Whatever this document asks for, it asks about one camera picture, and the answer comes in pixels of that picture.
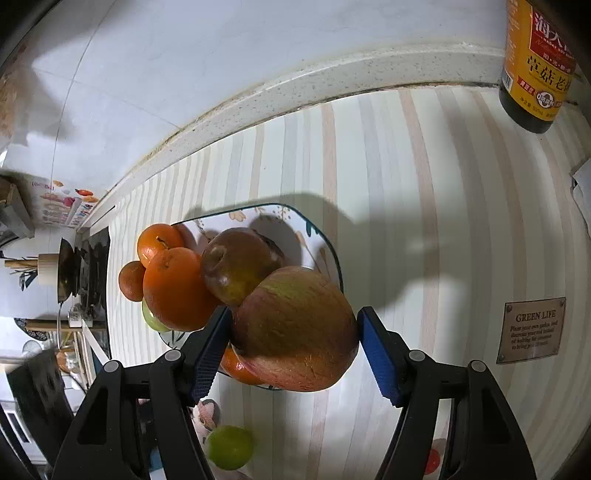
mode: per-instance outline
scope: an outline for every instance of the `floral plate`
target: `floral plate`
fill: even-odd
[[[343,291],[343,278],[335,249],[325,235],[292,207],[265,203],[227,210],[175,224],[185,246],[202,254],[220,232],[234,227],[249,227],[273,240],[285,255],[287,265],[301,265],[325,275]],[[160,333],[170,348],[179,349],[190,332]]]

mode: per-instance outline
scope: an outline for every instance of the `red label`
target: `red label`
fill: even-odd
[[[523,78],[518,77],[517,83],[521,88],[523,88],[527,93],[530,95],[535,95],[535,88],[533,88],[529,83],[527,83]]]
[[[535,8],[531,16],[530,50],[563,72],[572,73],[575,68],[576,62],[566,43]]]

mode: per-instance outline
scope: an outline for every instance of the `lime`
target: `lime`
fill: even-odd
[[[144,315],[144,320],[152,330],[156,330],[157,332],[168,332],[170,330],[170,328],[164,326],[150,311],[146,304],[146,299],[142,300],[142,314]]]
[[[205,455],[222,470],[237,470],[254,452],[250,432],[231,425],[221,425],[205,440]]]

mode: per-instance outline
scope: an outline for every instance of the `striped tablecloth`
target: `striped tablecloth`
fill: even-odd
[[[591,129],[564,105],[534,135],[496,90],[425,87],[334,100],[231,135],[124,198],[109,226],[111,350],[124,365],[167,348],[123,298],[117,273],[140,232],[250,203],[281,201],[336,247],[354,309],[437,361],[483,358],[524,431],[541,480],[591,416],[589,237],[569,172],[591,154]],[[505,302],[566,296],[560,353],[497,366]],[[398,411],[360,353],[332,388],[271,393],[218,375],[222,421],[254,432],[255,480],[373,478]],[[436,437],[445,436],[442,402]]]

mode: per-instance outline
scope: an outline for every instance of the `bottle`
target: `bottle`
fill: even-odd
[[[509,26],[499,99],[517,124],[542,134],[558,114],[576,62],[560,34],[527,0],[508,0],[507,10]]]

